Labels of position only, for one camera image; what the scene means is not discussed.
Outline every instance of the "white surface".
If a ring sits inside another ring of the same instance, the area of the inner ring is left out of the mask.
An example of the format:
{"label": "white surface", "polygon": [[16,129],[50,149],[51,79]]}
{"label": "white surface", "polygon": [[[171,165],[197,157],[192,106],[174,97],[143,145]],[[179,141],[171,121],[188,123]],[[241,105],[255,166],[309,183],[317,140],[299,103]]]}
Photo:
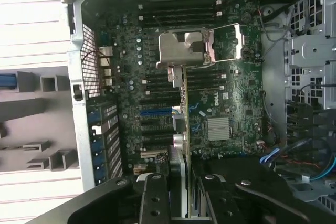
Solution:
{"label": "white surface", "polygon": [[0,223],[26,223],[82,193],[80,169],[0,173]]}
{"label": "white surface", "polygon": [[61,0],[0,0],[0,69],[67,66],[69,45]]}

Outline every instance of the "chipset heatsink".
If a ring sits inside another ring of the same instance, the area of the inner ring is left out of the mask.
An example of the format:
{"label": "chipset heatsink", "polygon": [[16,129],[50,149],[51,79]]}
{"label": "chipset heatsink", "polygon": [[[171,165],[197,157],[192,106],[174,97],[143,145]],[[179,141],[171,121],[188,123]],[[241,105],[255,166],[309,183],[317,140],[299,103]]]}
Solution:
{"label": "chipset heatsink", "polygon": [[208,118],[209,141],[223,141],[230,139],[230,122],[228,117]]}

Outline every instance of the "screw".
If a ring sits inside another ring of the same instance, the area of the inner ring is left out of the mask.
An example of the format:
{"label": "screw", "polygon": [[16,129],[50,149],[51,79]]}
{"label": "screw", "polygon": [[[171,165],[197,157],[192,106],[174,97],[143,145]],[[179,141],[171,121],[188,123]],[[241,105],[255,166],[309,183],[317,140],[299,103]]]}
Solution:
{"label": "screw", "polygon": [[205,179],[211,180],[214,179],[215,176],[214,175],[205,175]]}
{"label": "screw", "polygon": [[118,186],[122,186],[122,185],[125,185],[125,184],[126,184],[125,180],[120,180],[120,181],[117,182]]}
{"label": "screw", "polygon": [[250,185],[251,185],[251,181],[249,181],[249,180],[242,180],[240,183],[241,183],[243,186],[250,186]]}

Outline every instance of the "green circuit board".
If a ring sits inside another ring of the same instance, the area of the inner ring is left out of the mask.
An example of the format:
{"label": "green circuit board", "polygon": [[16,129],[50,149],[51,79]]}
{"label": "green circuit board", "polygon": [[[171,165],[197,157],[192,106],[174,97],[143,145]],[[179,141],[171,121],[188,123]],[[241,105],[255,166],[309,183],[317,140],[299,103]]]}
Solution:
{"label": "green circuit board", "polygon": [[[191,151],[200,158],[251,153],[257,150],[256,140],[263,137],[261,32],[257,16],[252,15],[257,8],[256,1],[240,0],[206,26],[211,29],[239,22],[245,42],[241,59],[187,71]],[[98,46],[113,46],[111,90],[118,97],[124,170],[154,164],[155,158],[142,157],[141,152],[165,149],[175,133],[171,113],[144,112],[180,105],[180,92],[168,83],[167,70],[155,67],[160,60],[159,35],[180,26],[162,27],[156,20],[156,27],[143,27],[138,12],[138,8],[111,10],[97,32]],[[216,60],[234,58],[237,41],[233,26],[215,30],[214,39]],[[229,119],[228,140],[209,141],[209,118]]]}

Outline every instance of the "motherboard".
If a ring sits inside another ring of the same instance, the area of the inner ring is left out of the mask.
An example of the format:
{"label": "motherboard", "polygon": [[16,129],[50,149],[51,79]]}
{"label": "motherboard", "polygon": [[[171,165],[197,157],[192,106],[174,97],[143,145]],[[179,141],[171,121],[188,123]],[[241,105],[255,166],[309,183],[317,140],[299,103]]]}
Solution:
{"label": "motherboard", "polygon": [[[167,69],[157,66],[159,37],[172,29],[213,33],[210,50],[215,59],[183,67],[190,154],[211,159],[258,151],[263,85],[257,12],[257,0],[204,0],[139,4],[104,15],[97,41],[99,47],[112,47],[112,56],[101,60],[102,84],[117,97],[124,172],[139,174],[154,167],[178,131],[181,90],[168,82]],[[234,24],[242,34],[242,47],[237,46]],[[203,47],[194,44],[194,50]]]}

